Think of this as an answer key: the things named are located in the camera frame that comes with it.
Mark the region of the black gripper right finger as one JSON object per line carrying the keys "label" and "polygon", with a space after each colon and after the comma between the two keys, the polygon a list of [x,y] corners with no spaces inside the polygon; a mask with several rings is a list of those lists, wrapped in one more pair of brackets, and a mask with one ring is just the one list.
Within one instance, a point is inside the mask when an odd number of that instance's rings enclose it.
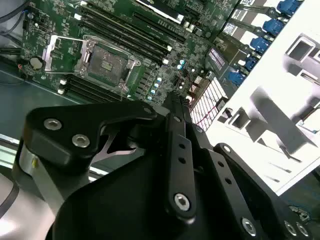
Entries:
{"label": "black gripper right finger", "polygon": [[203,129],[191,120],[188,100],[178,97],[186,121],[194,163],[204,170],[205,203],[218,203],[219,240],[311,240],[311,231],[285,202],[225,143],[212,146]]}

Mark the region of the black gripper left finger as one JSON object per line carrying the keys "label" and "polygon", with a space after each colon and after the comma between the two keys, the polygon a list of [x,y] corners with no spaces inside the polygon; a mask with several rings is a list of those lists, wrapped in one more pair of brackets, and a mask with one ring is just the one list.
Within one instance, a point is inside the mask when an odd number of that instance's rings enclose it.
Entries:
{"label": "black gripper left finger", "polygon": [[197,212],[192,143],[179,98],[156,109],[140,100],[32,110],[23,129],[22,169],[55,217],[77,190],[143,157],[164,167],[164,206],[176,219]]}

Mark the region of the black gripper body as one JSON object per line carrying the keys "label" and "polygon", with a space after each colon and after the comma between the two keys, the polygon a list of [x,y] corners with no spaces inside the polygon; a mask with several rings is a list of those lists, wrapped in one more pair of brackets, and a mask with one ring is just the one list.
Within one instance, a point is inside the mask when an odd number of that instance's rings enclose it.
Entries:
{"label": "black gripper body", "polygon": [[204,173],[194,172],[195,221],[184,224],[165,209],[164,165],[141,157],[74,192],[52,226],[54,240],[248,240],[224,192],[234,180],[218,153],[200,156]]}

